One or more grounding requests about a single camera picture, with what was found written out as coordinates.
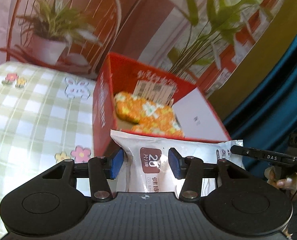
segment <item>teal fabric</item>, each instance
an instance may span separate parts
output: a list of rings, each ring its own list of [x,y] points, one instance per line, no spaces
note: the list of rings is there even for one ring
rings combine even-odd
[[[297,131],[297,36],[281,60],[241,105],[224,120],[233,139],[246,147],[284,152],[288,135]],[[243,158],[263,178],[267,162]]]

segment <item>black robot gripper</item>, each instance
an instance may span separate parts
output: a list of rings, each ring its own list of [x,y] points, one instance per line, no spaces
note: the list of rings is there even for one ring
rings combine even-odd
[[[173,192],[113,196],[107,179],[122,163],[123,150],[88,163],[64,160],[13,190],[0,205],[3,239],[286,239],[289,198],[228,160],[203,163],[171,148],[171,169],[185,178],[179,199]],[[91,197],[76,190],[77,178],[90,179]],[[217,189],[200,197],[205,178],[216,178]]]

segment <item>white flower pot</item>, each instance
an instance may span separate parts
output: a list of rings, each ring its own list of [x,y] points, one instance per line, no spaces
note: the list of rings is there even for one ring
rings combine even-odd
[[[36,59],[50,65],[55,65],[63,50],[66,48],[66,43],[50,41],[33,34],[30,48],[32,49],[32,55]]]

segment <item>white plastic package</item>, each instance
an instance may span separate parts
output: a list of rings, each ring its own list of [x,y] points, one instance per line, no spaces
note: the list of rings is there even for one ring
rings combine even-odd
[[[243,146],[242,140],[218,144],[180,141],[129,134],[111,130],[112,139],[126,155],[117,176],[116,191],[175,192],[178,196],[185,179],[176,179],[168,163],[168,151],[174,147],[183,157],[194,156],[205,163],[227,159],[242,167],[242,156],[230,153],[232,145]],[[204,179],[202,196],[215,189],[215,179]]]

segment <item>box flap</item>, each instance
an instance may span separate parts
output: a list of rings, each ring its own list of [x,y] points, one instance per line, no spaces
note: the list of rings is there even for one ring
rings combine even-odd
[[[185,137],[230,140],[221,120],[197,88],[177,101],[172,108]]]

